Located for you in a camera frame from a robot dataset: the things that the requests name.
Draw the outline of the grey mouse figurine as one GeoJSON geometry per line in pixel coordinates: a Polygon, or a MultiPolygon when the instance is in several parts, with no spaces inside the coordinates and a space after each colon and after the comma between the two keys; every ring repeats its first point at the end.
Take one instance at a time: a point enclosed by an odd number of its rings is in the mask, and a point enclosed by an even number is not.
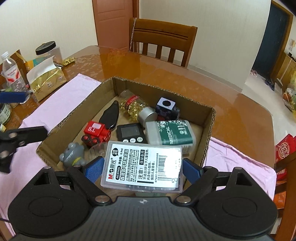
{"type": "Polygon", "coordinates": [[[80,165],[85,166],[84,146],[79,143],[69,143],[68,147],[59,156],[60,162],[65,168],[80,165]]]}

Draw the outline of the red toy train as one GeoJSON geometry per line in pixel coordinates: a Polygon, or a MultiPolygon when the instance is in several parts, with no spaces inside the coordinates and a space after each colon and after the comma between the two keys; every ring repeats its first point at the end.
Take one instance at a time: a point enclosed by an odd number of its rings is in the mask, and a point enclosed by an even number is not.
{"type": "Polygon", "coordinates": [[[106,125],[95,121],[89,121],[83,132],[81,141],[89,148],[108,142],[111,137],[111,131],[106,128],[106,125]]]}

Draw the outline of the clear lead refill box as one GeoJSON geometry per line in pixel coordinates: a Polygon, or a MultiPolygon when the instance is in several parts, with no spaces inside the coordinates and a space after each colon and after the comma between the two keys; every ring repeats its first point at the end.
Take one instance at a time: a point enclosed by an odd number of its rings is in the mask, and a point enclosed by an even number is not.
{"type": "Polygon", "coordinates": [[[182,148],[108,142],[100,185],[134,192],[181,193],[182,148]]]}

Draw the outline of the correction tape dispenser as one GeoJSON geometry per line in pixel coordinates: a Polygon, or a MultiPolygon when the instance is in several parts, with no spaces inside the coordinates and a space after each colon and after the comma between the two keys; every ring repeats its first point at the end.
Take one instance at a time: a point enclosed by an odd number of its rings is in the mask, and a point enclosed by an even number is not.
{"type": "Polygon", "coordinates": [[[99,123],[104,124],[106,129],[112,131],[116,128],[119,117],[119,103],[115,100],[111,106],[103,112],[99,123]]]}

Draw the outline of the black digital timer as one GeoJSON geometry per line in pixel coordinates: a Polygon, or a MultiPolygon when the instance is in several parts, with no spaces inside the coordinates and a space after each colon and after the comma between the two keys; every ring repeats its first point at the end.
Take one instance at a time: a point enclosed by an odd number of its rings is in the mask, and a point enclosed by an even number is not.
{"type": "Polygon", "coordinates": [[[144,128],[139,123],[117,126],[116,136],[120,142],[147,144],[144,128]]]}

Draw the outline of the dark blue toy train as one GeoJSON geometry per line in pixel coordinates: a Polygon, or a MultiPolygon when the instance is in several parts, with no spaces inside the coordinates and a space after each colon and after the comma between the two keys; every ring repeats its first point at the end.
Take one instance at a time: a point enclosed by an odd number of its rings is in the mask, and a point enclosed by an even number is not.
{"type": "Polygon", "coordinates": [[[155,111],[159,116],[159,120],[175,121],[180,117],[180,109],[176,107],[176,103],[164,97],[158,100],[155,111]]]}

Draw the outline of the gold capsule bottle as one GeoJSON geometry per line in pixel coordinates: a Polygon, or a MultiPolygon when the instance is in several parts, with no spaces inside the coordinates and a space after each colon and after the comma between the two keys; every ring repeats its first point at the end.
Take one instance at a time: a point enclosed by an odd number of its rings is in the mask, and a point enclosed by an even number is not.
{"type": "Polygon", "coordinates": [[[126,89],[119,95],[119,100],[119,107],[143,127],[149,121],[156,121],[158,114],[139,95],[126,89]]]}

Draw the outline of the clear water bottle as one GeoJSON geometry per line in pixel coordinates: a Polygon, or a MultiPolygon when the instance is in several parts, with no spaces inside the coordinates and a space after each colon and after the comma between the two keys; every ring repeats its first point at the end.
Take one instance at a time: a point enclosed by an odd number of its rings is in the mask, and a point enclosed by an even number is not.
{"type": "Polygon", "coordinates": [[[20,102],[20,104],[26,103],[30,98],[30,93],[28,92],[16,61],[10,57],[8,52],[4,52],[1,55],[1,59],[3,61],[3,74],[8,86],[14,92],[24,92],[26,97],[24,101],[20,102]]]}

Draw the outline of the gold tissue pack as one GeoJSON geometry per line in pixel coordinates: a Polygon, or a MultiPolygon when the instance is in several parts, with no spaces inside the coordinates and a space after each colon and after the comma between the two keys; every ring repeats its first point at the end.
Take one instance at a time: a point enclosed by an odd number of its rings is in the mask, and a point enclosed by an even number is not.
{"type": "Polygon", "coordinates": [[[53,59],[45,59],[27,73],[29,86],[38,102],[67,82],[62,67],[53,59]]]}

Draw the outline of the black lid plastic jar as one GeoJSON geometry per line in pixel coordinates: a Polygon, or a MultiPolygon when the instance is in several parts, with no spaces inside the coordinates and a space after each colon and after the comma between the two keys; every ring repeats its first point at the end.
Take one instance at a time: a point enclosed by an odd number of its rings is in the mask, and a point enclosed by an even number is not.
{"type": "Polygon", "coordinates": [[[45,59],[53,57],[55,63],[63,63],[60,48],[56,45],[55,41],[49,41],[41,44],[35,50],[37,57],[44,57],[45,59]]]}

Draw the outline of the gold hair clip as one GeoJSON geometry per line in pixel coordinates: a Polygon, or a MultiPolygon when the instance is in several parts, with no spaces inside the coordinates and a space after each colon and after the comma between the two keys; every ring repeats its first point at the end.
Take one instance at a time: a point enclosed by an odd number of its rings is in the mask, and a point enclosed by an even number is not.
{"type": "Polygon", "coordinates": [[[71,57],[71,58],[66,58],[63,60],[63,66],[68,66],[72,63],[75,63],[75,58],[74,57],[71,57]]]}

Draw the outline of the cardboard box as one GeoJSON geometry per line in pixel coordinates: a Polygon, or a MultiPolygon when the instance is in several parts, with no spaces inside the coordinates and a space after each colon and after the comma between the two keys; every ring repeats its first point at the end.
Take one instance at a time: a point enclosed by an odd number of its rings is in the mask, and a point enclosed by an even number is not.
{"type": "Polygon", "coordinates": [[[207,156],[215,109],[176,93],[113,77],[51,130],[37,154],[56,171],[80,165],[108,194],[181,193],[185,159],[207,156]]]}

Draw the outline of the red gift bag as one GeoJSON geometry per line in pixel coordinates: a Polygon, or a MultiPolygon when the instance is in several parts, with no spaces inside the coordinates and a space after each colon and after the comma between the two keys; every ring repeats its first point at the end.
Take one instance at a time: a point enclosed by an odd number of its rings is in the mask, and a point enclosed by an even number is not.
{"type": "MultiPolygon", "coordinates": [[[[276,146],[276,159],[275,162],[284,159],[289,154],[295,152],[295,137],[291,134],[287,134],[276,146]]],[[[283,181],[287,178],[287,169],[279,171],[277,174],[277,181],[283,181]]]]}

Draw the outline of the wooden chair right side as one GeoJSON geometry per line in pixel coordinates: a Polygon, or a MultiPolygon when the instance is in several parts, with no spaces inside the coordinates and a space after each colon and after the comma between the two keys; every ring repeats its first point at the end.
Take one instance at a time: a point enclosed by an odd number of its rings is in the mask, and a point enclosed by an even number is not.
{"type": "Polygon", "coordinates": [[[295,170],[296,160],[295,152],[288,155],[284,159],[278,161],[274,165],[276,173],[287,170],[287,180],[285,183],[276,186],[275,194],[286,192],[285,206],[283,209],[279,209],[279,215],[281,217],[280,225],[277,229],[273,238],[275,240],[290,241],[295,240],[295,204],[296,204],[296,193],[295,193],[295,170]]]}

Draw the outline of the wooden chair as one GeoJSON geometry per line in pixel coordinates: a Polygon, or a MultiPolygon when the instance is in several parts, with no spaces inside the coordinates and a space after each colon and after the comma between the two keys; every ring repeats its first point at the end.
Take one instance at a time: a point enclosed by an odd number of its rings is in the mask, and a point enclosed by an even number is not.
{"type": "Polygon", "coordinates": [[[278,161],[274,165],[276,173],[287,170],[287,180],[285,183],[276,186],[275,194],[286,192],[285,206],[283,209],[279,209],[279,215],[281,217],[280,225],[277,229],[273,238],[275,240],[290,241],[295,240],[295,204],[296,204],[296,193],[295,193],[295,170],[296,160],[295,152],[288,155],[284,159],[278,161]]]}
{"type": "Polygon", "coordinates": [[[170,48],[168,62],[175,59],[176,51],[183,52],[182,67],[187,67],[191,57],[198,28],[176,23],[130,18],[129,51],[138,52],[138,43],[142,43],[142,54],[147,55],[148,46],[156,45],[157,59],[161,58],[163,47],[170,48]]]}

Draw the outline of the brown wooden door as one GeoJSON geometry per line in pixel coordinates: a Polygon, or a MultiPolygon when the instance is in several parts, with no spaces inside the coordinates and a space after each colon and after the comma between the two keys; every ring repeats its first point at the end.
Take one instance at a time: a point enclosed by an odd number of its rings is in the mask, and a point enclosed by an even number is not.
{"type": "Polygon", "coordinates": [[[139,16],[139,0],[93,0],[99,46],[128,49],[129,21],[139,16]]]}

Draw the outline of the wooden cabinet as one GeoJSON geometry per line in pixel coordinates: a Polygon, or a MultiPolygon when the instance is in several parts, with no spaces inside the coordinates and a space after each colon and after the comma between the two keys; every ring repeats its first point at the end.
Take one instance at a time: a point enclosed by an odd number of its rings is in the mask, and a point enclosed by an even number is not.
{"type": "Polygon", "coordinates": [[[285,90],[290,83],[293,72],[295,71],[295,60],[283,52],[276,65],[275,79],[281,81],[282,89],[285,90]]]}

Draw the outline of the wooden chair far side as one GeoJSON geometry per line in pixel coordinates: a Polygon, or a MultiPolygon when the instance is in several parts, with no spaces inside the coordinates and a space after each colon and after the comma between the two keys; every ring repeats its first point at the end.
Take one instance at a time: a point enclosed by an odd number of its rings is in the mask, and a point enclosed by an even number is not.
{"type": "Polygon", "coordinates": [[[142,43],[142,54],[147,55],[148,46],[156,45],[157,59],[161,58],[163,47],[170,48],[168,62],[175,59],[176,51],[183,52],[182,67],[187,67],[191,57],[198,28],[176,23],[130,18],[129,51],[138,52],[138,43],[142,43]]]}

